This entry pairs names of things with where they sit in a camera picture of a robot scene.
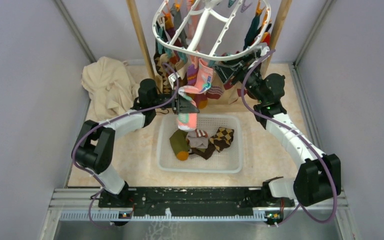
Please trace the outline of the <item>wooden hanger rack frame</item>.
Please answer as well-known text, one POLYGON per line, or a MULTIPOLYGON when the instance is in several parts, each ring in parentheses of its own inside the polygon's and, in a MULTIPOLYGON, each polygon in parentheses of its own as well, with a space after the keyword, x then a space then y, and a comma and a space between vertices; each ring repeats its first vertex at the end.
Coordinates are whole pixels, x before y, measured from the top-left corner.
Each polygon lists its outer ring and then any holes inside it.
MULTIPOLYGON (((270 44, 269 44, 269 48, 271 50, 274 50, 276 48, 278 39, 282 32, 282 29, 283 29, 286 17, 288 16, 292 2, 293 2, 292 0, 282 0, 280 2, 280 6, 277 10, 277 15, 271 31, 271 38, 270 38, 270 44)), ((157 81, 154 67, 153 67, 153 61, 151 60, 151 57, 150 57, 150 53, 149 53, 148 45, 145 39, 142 23, 139 17, 136 1, 127 0, 126 4, 130 14, 132 25, 136 33, 137 42, 139 44, 139 47, 144 59, 144 65, 147 70, 148 78, 153 79, 154 81, 157 81)))

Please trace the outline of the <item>brown yellow argyle sock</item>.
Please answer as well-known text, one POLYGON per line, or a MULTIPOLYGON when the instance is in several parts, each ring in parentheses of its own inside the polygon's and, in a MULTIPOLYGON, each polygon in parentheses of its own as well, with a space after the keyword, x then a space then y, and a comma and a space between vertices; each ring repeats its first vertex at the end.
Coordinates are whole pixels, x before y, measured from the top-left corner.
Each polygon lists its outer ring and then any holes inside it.
POLYGON ((234 129, 219 127, 216 133, 209 138, 209 142, 213 144, 215 150, 220 153, 232 145, 234 134, 234 129))

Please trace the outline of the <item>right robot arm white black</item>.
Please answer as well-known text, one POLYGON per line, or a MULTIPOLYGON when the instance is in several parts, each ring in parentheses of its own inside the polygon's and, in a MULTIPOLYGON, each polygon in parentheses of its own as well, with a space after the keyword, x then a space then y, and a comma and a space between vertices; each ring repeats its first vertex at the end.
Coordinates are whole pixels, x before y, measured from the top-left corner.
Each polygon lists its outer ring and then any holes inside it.
POLYGON ((223 83, 240 83, 242 92, 257 99, 256 105, 246 108, 281 143, 298 168, 296 177, 275 177, 263 182, 263 203, 275 206, 281 198, 288 198, 309 207, 332 199, 333 208, 337 208, 341 161, 335 154, 328 155, 312 144, 293 123, 281 103, 285 95, 285 76, 271 73, 263 78, 256 65, 244 61, 233 66, 217 64, 214 70, 223 83))

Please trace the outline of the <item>grey sock with red stripes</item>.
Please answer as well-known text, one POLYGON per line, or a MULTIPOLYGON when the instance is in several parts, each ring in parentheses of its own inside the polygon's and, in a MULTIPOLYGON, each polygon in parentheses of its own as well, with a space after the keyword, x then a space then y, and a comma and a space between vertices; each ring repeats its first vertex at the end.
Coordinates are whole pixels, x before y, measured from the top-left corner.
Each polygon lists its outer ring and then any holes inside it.
POLYGON ((187 133, 186 140, 191 148, 207 149, 209 134, 204 130, 195 129, 187 133))

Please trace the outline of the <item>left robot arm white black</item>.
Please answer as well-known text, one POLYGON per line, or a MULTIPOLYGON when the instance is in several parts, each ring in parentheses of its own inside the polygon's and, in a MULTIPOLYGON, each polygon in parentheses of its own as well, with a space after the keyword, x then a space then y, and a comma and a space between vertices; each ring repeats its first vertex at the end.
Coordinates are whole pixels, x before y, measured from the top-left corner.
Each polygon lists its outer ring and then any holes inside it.
POLYGON ((175 114, 197 114, 199 109, 180 96, 177 91, 163 94, 156 82, 147 78, 140 82, 138 96, 130 110, 114 118, 83 123, 71 152, 74 167, 92 175, 101 190, 110 195, 118 207, 129 203, 129 185, 112 166, 115 141, 130 132, 147 127, 155 118, 157 109, 172 109, 175 114))

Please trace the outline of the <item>green striped sock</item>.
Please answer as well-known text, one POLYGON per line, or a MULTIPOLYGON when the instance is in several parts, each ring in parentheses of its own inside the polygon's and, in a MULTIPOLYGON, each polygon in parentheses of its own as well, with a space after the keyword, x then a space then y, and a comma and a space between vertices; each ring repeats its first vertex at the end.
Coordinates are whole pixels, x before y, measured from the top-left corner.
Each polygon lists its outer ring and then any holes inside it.
POLYGON ((190 146, 187 142, 187 132, 176 130, 169 138, 171 149, 179 161, 186 161, 189 158, 190 146))

